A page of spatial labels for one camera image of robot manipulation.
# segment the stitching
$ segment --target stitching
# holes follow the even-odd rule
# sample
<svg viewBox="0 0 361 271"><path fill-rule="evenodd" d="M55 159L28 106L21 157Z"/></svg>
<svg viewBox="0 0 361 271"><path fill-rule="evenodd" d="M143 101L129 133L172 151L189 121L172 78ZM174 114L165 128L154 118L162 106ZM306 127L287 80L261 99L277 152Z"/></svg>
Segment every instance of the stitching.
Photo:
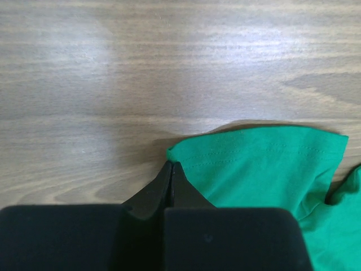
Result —
<svg viewBox="0 0 361 271"><path fill-rule="evenodd" d="M295 154L302 154L302 155L306 155L306 156L309 156L309 157L312 157L314 158L314 156L311 156L311 155L308 155L308 154L304 154L302 152L292 152L292 153L295 153ZM232 160L220 160L220 161L215 161L215 162L208 162L208 163L202 163L202 164L198 164L198 165L193 165L191 167L184 167L183 169L188 169L188 168L196 168L196 167L200 167L202 165L214 165L214 164L219 164L219 163L229 163L229 162L235 162L235 161L239 161L241 160L241 158L238 158L238 159L232 159ZM321 159L321 161L334 161L334 159Z"/></svg>
<svg viewBox="0 0 361 271"><path fill-rule="evenodd" d="M280 147L289 147L287 145L279 145L279 144L274 144L274 143L270 143L269 145L274 145L274 146L280 146ZM321 153L321 154L329 154L329 155L337 155L338 153L336 152L325 152L325 151L320 151L320 150L317 150L315 148L309 148L309 147L306 147L306 146L299 146L300 148L306 148L308 150L312 150L312 151L316 151L318 153ZM198 156L191 156L187 159L184 159L183 162L185 161L188 161L188 160L192 160L192 159L195 159L195 158L205 158L205 157L208 157L210 155L218 155L218 154L239 154L241 152L244 152L244 150L241 150L241 151L220 151L220 152L210 152L206 155L198 155ZM303 152L287 152L287 153L298 153L298 154L304 154Z"/></svg>

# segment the t-shirt sleeve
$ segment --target t-shirt sleeve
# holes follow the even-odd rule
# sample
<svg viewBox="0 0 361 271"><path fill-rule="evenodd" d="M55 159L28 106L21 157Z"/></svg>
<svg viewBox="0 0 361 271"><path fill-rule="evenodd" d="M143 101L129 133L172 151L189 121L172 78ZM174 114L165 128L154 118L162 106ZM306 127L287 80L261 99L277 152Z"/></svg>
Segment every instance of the t-shirt sleeve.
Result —
<svg viewBox="0 0 361 271"><path fill-rule="evenodd" d="M280 207L297 219L324 202L347 137L301 126L202 135L168 149L217 207Z"/></svg>

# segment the black object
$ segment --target black object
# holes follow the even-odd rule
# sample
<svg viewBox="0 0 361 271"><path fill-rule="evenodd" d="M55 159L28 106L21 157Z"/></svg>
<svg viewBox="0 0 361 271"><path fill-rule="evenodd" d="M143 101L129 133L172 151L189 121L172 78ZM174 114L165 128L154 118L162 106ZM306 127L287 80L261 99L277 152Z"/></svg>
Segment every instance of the black object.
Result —
<svg viewBox="0 0 361 271"><path fill-rule="evenodd" d="M312 270L292 215L215 208L180 163L124 204L0 212L0 270Z"/></svg>

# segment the green t-shirt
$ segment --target green t-shirt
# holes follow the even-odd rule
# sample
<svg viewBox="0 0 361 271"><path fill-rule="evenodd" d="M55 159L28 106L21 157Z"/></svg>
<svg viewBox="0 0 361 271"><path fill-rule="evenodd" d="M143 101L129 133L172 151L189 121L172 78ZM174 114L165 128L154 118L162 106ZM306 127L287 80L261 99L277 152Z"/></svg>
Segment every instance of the green t-shirt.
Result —
<svg viewBox="0 0 361 271"><path fill-rule="evenodd" d="M167 156L217 207L290 211L315 270L361 270L361 167L325 204L347 139L307 127L264 127L186 139Z"/></svg>

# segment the wooden table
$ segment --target wooden table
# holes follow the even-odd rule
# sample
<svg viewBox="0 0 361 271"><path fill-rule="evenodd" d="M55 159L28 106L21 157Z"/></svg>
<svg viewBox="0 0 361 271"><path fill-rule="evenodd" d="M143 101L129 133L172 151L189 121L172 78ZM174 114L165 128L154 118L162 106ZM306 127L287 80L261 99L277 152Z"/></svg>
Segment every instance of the wooden table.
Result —
<svg viewBox="0 0 361 271"><path fill-rule="evenodd" d="M0 207L121 203L195 134L272 123L350 136L357 0L1 0Z"/></svg>

